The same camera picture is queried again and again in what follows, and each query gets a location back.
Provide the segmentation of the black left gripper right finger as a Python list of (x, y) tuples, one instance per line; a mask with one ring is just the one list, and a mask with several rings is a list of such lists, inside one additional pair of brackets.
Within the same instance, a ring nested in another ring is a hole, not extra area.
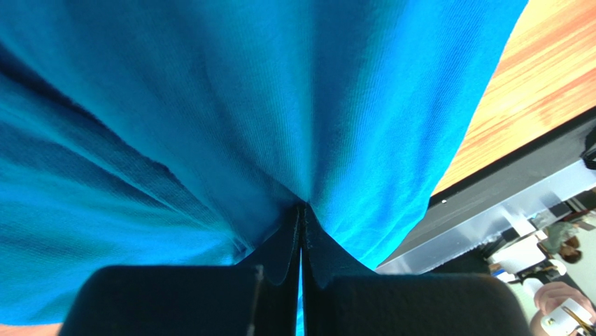
[(353, 335), (353, 286), (376, 273), (324, 231), (308, 204), (301, 210), (301, 265), (305, 334)]

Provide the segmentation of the blue t shirt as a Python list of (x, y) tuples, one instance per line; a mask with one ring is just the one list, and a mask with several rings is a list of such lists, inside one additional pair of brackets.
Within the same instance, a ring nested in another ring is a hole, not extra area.
[(375, 268), (525, 1), (2, 1), (1, 323), (107, 265), (232, 265), (294, 204)]

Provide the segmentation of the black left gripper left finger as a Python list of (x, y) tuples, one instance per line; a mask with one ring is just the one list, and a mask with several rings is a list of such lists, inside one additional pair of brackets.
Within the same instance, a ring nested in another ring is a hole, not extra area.
[(279, 229), (239, 263), (255, 271), (247, 335), (295, 335), (299, 291), (300, 208), (277, 220)]

